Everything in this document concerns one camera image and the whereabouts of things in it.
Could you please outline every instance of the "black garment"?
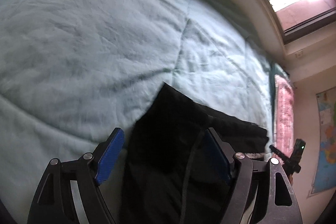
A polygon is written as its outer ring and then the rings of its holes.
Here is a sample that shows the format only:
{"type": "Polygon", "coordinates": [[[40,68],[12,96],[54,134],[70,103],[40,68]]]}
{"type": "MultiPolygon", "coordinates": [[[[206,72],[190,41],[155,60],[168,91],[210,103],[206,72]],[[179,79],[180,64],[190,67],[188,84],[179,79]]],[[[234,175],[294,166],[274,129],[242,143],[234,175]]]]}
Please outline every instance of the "black garment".
{"type": "Polygon", "coordinates": [[[236,152],[263,153],[266,130],[199,105],[165,84],[135,124],[120,223],[215,223],[229,187],[204,152],[212,127],[236,152]]]}

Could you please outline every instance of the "map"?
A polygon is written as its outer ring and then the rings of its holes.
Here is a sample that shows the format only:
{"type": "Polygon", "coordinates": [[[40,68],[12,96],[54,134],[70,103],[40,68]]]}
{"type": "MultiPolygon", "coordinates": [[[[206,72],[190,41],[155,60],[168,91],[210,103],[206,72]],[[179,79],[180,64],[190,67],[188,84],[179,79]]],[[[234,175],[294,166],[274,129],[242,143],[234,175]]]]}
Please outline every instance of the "map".
{"type": "Polygon", "coordinates": [[[311,194],[336,186],[336,87],[316,97],[320,113],[320,155],[311,194]]]}

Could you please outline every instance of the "black device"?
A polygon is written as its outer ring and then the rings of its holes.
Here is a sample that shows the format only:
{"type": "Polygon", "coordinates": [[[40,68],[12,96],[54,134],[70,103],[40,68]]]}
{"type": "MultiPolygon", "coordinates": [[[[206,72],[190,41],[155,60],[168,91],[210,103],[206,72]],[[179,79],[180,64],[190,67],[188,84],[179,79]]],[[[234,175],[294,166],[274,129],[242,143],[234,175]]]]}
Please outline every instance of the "black device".
{"type": "Polygon", "coordinates": [[[270,145],[269,148],[275,154],[277,154],[283,160],[283,169],[286,175],[293,175],[295,173],[300,173],[301,166],[299,165],[302,158],[303,151],[305,150],[306,142],[302,139],[296,139],[293,152],[290,157],[287,157],[279,149],[270,145]]]}
{"type": "MultiPolygon", "coordinates": [[[[99,185],[110,175],[123,141],[123,131],[116,128],[93,153],[68,162],[52,159],[34,195],[28,224],[79,224],[70,180],[77,180],[89,223],[114,224],[99,185]]],[[[251,224],[302,224],[293,189],[276,158],[263,162],[236,153],[228,143],[221,141],[213,128],[206,130],[205,141],[212,148],[212,157],[219,156],[216,165],[220,165],[230,186],[218,224],[240,224],[249,195],[254,195],[250,189],[255,180],[259,185],[251,224]]]]}

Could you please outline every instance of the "bed sheet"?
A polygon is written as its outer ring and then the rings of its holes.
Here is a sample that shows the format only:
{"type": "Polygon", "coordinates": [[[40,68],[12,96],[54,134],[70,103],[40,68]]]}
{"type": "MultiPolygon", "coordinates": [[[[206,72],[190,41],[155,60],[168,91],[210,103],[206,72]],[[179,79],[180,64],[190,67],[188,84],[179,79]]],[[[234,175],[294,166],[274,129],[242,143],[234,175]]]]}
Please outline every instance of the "bed sheet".
{"type": "Polygon", "coordinates": [[[259,44],[229,0],[0,0],[3,203],[26,223],[49,160],[77,159],[120,127],[126,143],[101,186],[117,219],[127,139],[163,82],[266,128],[271,143],[259,44]]]}

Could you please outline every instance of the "hand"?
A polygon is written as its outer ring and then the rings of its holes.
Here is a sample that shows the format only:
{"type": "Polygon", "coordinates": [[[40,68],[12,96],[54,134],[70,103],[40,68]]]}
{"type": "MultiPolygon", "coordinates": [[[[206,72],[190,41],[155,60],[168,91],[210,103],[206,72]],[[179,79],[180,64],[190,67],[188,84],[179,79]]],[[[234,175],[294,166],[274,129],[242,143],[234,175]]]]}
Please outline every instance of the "hand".
{"type": "Polygon", "coordinates": [[[292,175],[289,175],[288,176],[288,179],[289,179],[289,183],[293,186],[293,176],[292,175]]]}

